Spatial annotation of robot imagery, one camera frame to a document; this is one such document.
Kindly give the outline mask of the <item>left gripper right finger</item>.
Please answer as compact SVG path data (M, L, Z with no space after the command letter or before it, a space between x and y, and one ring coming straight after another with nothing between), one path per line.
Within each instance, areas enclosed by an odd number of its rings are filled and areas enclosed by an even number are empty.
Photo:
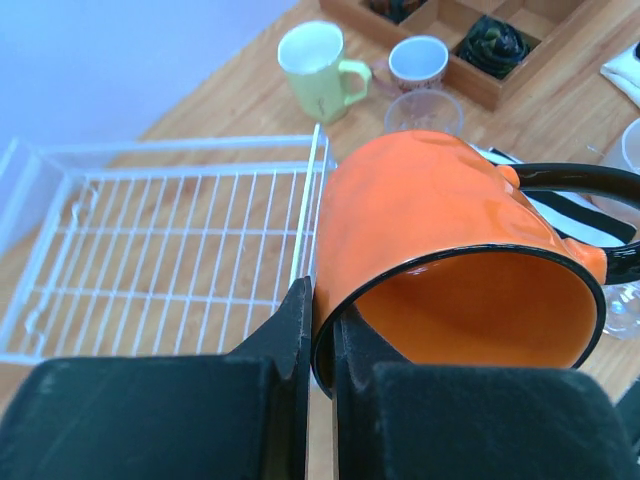
M334 325L338 479L634 479L638 393L576 370L417 365L354 308Z

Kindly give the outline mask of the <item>small pink mug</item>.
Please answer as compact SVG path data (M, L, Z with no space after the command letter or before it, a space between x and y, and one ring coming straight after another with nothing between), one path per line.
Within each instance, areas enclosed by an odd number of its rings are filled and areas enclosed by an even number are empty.
M391 96L419 89L441 89L449 50L437 37L417 35L395 45L386 60L371 66L372 82Z

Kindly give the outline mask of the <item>light green mug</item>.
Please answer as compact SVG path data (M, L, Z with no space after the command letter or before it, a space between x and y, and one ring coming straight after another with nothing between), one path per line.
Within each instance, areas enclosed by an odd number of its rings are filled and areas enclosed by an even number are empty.
M323 20L304 22L285 33L277 61L302 110L323 124L340 119L348 107L365 99L373 79L368 64L345 57L339 26Z

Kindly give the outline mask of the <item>orange mug black handle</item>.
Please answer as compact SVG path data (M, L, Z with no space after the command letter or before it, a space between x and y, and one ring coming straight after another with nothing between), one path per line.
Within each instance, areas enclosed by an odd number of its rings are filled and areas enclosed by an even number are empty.
M636 281L639 246L555 230L528 200L569 191L639 203L639 178L576 163L495 164L443 132L386 134L328 177L318 209L312 368L335 384L333 331L354 309L416 364L578 368L603 287Z

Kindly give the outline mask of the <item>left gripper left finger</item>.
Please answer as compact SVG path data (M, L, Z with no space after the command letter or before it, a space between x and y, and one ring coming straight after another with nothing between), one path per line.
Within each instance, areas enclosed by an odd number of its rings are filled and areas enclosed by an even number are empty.
M222 355L48 360L1 421L5 479L302 479L311 300L277 311Z

